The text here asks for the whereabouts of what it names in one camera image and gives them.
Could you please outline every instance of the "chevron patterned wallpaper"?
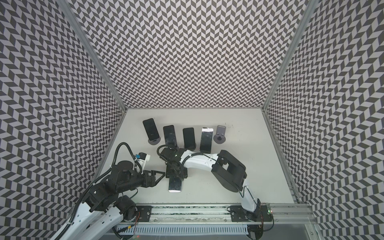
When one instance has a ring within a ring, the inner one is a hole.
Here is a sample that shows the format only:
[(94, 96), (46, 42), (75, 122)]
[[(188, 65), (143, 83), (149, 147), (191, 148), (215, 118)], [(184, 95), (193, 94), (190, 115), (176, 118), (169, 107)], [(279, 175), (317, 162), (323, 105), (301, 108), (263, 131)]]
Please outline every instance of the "chevron patterned wallpaper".
[(1, 0), (0, 12), (0, 239), (48, 239), (121, 110), (53, 0)]
[(267, 112), (326, 239), (384, 239), (384, 1), (320, 1)]
[(69, 0), (127, 107), (261, 107), (308, 0)]

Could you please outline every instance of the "phone holder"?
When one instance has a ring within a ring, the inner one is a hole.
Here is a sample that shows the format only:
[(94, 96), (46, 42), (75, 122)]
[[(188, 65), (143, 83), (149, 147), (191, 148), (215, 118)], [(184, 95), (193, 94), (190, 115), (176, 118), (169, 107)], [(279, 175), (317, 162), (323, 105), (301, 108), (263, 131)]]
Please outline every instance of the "phone holder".
[(215, 143), (222, 144), (225, 142), (225, 136), (224, 136), (225, 130), (226, 130), (225, 126), (217, 125), (216, 134), (214, 136)]
[(158, 139), (153, 140), (153, 141), (151, 141), (151, 140), (148, 139), (148, 143), (149, 143), (150, 145), (156, 145), (156, 144), (158, 144), (158, 143), (160, 142), (160, 140), (161, 140), (160, 137), (159, 137)]

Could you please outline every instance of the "gray panel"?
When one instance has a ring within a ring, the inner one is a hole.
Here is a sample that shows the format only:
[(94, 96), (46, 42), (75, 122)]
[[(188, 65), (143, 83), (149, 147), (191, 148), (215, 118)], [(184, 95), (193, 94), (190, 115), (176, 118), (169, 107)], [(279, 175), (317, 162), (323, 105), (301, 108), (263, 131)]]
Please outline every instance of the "gray panel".
[(121, 110), (54, 1), (1, 1), (0, 12), (0, 239), (48, 239)]
[(129, 108), (261, 107), (308, 0), (70, 0)]
[(384, 1), (320, 1), (267, 113), (326, 239), (384, 239)]

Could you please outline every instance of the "white tabletop surface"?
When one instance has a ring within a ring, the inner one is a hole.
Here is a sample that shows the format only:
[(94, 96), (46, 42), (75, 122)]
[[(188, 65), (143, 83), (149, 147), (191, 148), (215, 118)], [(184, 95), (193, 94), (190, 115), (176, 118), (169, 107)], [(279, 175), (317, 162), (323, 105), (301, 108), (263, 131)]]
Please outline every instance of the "white tabletop surface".
[[(148, 143), (142, 121), (153, 118), (161, 137), (155, 146)], [(199, 151), (201, 128), (226, 126), (226, 142), (216, 144), (212, 140), (212, 153), (227, 150), (246, 166), (250, 188), (261, 202), (293, 203), (283, 170), (265, 124), (261, 109), (129, 109), (113, 147), (104, 164), (102, 173), (110, 167), (116, 147), (126, 142), (134, 154), (144, 152), (151, 155), (145, 170), (166, 171), (166, 165), (156, 149), (164, 142), (163, 127), (174, 125), (177, 144), (184, 147), (183, 128), (194, 127), (196, 150)], [(132, 161), (125, 146), (119, 150), (117, 162)], [(169, 180), (163, 178), (155, 187), (140, 187), (133, 198), (136, 203), (240, 203), (238, 193), (225, 189), (214, 175), (199, 169), (188, 169), (188, 178), (182, 183), (180, 193), (168, 192)], [(125, 192), (131, 196), (134, 192)]]

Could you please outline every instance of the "smartphone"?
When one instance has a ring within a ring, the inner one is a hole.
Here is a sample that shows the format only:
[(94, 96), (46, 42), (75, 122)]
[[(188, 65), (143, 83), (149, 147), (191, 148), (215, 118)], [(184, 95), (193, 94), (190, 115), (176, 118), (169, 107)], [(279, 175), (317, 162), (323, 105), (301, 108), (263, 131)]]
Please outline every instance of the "smartphone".
[(200, 152), (211, 153), (213, 128), (204, 127), (201, 130)]
[(177, 147), (175, 127), (173, 125), (163, 127), (166, 145)]
[(143, 125), (150, 141), (156, 140), (160, 137), (153, 118), (144, 120)]
[(195, 130), (193, 127), (183, 128), (184, 148), (191, 151), (196, 149)]

